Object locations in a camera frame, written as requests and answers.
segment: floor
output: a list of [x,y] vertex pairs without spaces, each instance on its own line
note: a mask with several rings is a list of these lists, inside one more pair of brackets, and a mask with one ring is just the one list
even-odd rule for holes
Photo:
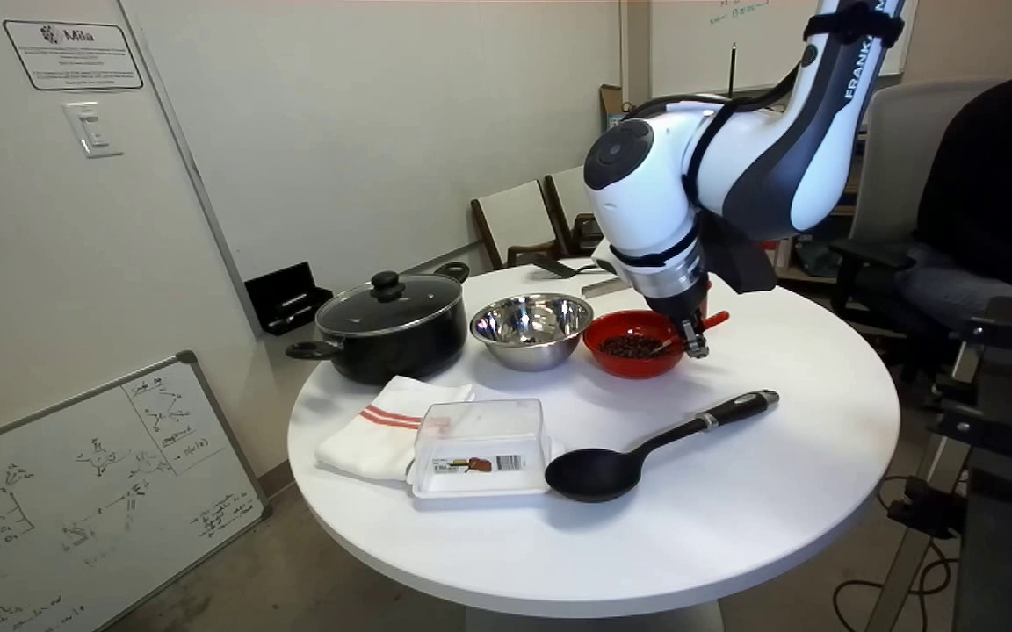
[[[925,456],[926,415],[919,389],[901,393],[901,440],[891,475],[913,475]],[[878,498],[859,507],[849,534],[825,547],[813,562],[721,605],[726,632],[859,632],[885,578],[887,559],[901,525],[897,525],[883,498],[898,498],[898,481],[885,481]],[[925,601],[905,601],[898,632],[952,628],[952,585]],[[115,632],[220,632],[220,628],[274,628],[274,632],[402,632],[402,628],[463,628],[463,609],[421,594],[409,594],[371,569],[347,559],[311,518],[293,488],[289,488],[274,511],[236,538],[224,552],[201,562],[194,572],[154,594]]]

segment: folded cloth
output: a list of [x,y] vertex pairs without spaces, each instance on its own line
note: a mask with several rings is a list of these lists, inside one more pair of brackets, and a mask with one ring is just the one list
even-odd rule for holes
[[393,375],[371,402],[364,402],[347,423],[318,443],[317,462],[347,476],[380,484],[402,484],[402,471],[415,456],[415,430],[428,406],[441,400],[467,400],[470,385],[433,385],[406,375]]

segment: red bowl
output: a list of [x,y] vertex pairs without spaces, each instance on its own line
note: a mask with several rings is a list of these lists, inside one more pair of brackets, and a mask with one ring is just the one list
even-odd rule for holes
[[626,380],[662,375],[685,353],[678,330],[648,310],[626,310],[593,320],[582,330],[582,348],[603,373]]

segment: sign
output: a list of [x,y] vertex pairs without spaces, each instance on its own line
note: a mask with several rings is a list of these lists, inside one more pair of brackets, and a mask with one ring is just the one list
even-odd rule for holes
[[14,52],[37,90],[136,90],[140,70],[122,29],[80,22],[3,22]]
[[708,5],[708,24],[743,22],[749,14],[769,5],[769,0],[716,0]]

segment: black chair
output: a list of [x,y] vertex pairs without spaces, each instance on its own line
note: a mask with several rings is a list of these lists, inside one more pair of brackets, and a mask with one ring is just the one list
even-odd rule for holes
[[885,86],[865,120],[865,162],[849,234],[840,251],[832,311],[858,323],[898,373],[939,373],[952,358],[952,333],[898,290],[901,257],[913,244],[919,190],[952,114],[987,81]]

